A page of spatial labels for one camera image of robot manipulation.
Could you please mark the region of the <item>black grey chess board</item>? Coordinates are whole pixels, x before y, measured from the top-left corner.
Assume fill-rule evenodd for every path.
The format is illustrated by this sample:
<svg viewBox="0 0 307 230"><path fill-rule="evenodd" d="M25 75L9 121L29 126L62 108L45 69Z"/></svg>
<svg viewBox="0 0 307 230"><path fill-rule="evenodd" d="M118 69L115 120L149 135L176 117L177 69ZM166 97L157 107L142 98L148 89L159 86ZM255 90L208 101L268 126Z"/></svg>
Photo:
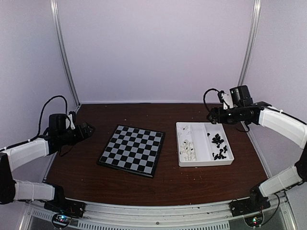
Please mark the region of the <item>black grey chess board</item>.
<svg viewBox="0 0 307 230"><path fill-rule="evenodd" d="M97 165L153 178L165 132L117 125Z"/></svg>

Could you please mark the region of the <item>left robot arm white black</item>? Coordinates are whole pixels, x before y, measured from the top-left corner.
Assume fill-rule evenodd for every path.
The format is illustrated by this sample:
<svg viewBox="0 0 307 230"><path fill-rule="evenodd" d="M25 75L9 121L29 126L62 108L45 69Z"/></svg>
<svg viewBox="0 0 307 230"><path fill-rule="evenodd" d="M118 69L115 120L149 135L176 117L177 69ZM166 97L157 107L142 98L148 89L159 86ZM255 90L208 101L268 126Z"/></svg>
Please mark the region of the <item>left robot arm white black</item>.
<svg viewBox="0 0 307 230"><path fill-rule="evenodd" d="M60 152L64 146L74 146L90 138L95 127L89 123L75 125L75 114L52 114L43 135L27 140L0 152L0 203L43 200L50 202L59 213L69 209L63 188L58 185L15 180L12 172L36 159Z"/></svg>

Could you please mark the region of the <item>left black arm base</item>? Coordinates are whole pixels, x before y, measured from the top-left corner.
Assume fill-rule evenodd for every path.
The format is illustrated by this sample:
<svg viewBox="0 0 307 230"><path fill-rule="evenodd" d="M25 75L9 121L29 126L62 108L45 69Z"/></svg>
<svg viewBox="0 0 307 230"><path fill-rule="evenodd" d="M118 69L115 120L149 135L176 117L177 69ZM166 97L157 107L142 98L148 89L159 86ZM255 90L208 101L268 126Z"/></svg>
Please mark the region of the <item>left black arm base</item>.
<svg viewBox="0 0 307 230"><path fill-rule="evenodd" d="M61 213L72 218L82 218L86 204L80 201L66 199L64 203L44 201L44 209Z"/></svg>

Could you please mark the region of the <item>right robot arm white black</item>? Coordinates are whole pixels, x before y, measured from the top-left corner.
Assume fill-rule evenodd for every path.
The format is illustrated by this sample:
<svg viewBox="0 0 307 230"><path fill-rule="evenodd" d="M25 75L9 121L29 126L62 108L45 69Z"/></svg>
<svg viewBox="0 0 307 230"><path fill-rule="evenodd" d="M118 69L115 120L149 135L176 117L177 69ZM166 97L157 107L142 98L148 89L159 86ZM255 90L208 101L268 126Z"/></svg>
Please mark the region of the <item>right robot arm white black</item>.
<svg viewBox="0 0 307 230"><path fill-rule="evenodd" d="M231 88L229 93L215 88L206 92L211 91L216 92L222 103L221 107L207 109L207 119L212 124L235 125L239 122L244 122L245 125L255 124L287 138L302 150L299 160L293 166L251 189L251 197L246 200L246 208L249 211L257 211L264 204L265 198L307 181L305 122L264 101L254 102L246 85Z"/></svg>

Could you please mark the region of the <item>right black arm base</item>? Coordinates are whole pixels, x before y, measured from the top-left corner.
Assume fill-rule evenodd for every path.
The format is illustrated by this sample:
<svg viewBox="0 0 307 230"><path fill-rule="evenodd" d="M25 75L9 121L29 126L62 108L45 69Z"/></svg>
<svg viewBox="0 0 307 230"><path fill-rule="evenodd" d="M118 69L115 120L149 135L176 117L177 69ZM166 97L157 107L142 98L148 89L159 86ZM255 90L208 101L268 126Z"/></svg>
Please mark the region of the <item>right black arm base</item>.
<svg viewBox="0 0 307 230"><path fill-rule="evenodd" d="M254 212L259 212L263 209L271 207L269 201L260 202L259 204L253 203L250 198L241 200L232 200L229 203L230 211L233 217L247 215Z"/></svg>

